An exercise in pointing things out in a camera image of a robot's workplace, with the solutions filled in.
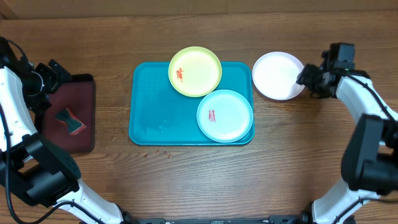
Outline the white plate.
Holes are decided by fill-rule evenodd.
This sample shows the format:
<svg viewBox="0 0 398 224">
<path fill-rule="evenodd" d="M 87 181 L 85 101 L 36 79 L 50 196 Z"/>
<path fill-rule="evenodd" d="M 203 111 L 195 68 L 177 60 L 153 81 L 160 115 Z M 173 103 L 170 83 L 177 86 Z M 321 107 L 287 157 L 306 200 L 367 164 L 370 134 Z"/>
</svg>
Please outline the white plate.
<svg viewBox="0 0 398 224">
<path fill-rule="evenodd" d="M 252 68 L 255 87 L 273 100 L 289 100 L 304 90 L 297 78 L 304 66 L 302 62 L 285 52 L 269 52 L 260 57 Z"/>
</svg>

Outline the green and red sponge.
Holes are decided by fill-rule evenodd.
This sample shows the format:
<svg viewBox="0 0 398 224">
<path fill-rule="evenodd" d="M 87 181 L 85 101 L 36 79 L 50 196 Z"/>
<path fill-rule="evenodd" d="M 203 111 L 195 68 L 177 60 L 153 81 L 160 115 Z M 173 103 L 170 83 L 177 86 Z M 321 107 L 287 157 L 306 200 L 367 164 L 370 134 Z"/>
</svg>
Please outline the green and red sponge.
<svg viewBox="0 0 398 224">
<path fill-rule="evenodd" d="M 71 136 L 77 135 L 86 128 L 86 125 L 80 121 L 69 108 L 64 108 L 59 111 L 55 115 L 55 118 L 67 126 L 68 133 Z"/>
</svg>

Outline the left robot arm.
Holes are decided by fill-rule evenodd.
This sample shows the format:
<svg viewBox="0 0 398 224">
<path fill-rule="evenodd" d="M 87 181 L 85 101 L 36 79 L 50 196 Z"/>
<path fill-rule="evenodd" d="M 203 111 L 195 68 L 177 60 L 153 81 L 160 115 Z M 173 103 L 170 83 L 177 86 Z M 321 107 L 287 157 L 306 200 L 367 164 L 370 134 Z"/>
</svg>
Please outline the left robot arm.
<svg viewBox="0 0 398 224">
<path fill-rule="evenodd" d="M 71 76 L 57 64 L 36 72 L 25 55 L 16 58 L 12 44 L 1 38 L 1 185 L 11 217 L 22 223 L 12 204 L 15 195 L 30 206 L 41 204 L 50 209 L 38 223 L 59 208 L 82 223 L 137 223 L 127 211 L 104 200 L 81 181 L 74 159 L 45 139 L 29 114 L 47 109 L 47 95 L 59 86 L 88 82 L 89 77 Z"/>
</svg>

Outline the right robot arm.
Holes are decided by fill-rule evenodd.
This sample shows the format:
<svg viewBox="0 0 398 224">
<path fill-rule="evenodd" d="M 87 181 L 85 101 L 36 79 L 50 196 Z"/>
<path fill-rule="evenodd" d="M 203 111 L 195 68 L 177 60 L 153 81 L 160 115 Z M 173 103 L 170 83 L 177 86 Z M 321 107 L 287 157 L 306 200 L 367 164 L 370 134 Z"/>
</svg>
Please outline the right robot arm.
<svg viewBox="0 0 398 224">
<path fill-rule="evenodd" d="M 312 98 L 336 98 L 356 123 L 341 160 L 341 179 L 310 202 L 292 223 L 354 223 L 369 202 L 397 203 L 397 112 L 379 96 L 370 76 L 354 64 L 354 44 L 333 43 L 320 66 L 307 64 L 297 83 Z"/>
</svg>

